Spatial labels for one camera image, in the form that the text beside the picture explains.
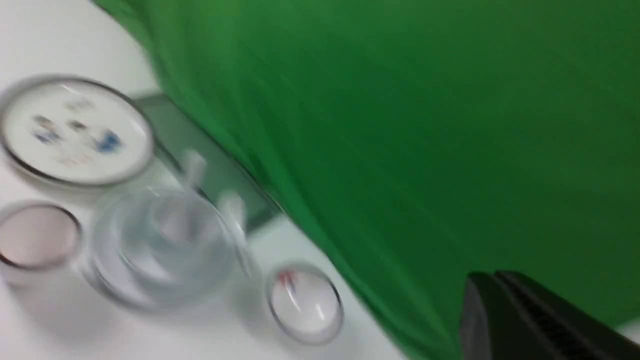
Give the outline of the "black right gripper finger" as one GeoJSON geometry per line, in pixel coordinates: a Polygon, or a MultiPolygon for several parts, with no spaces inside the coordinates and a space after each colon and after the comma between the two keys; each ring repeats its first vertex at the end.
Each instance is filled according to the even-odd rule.
{"type": "Polygon", "coordinates": [[[637,360],[637,343],[517,271],[471,272],[459,317],[464,360],[637,360]]]}

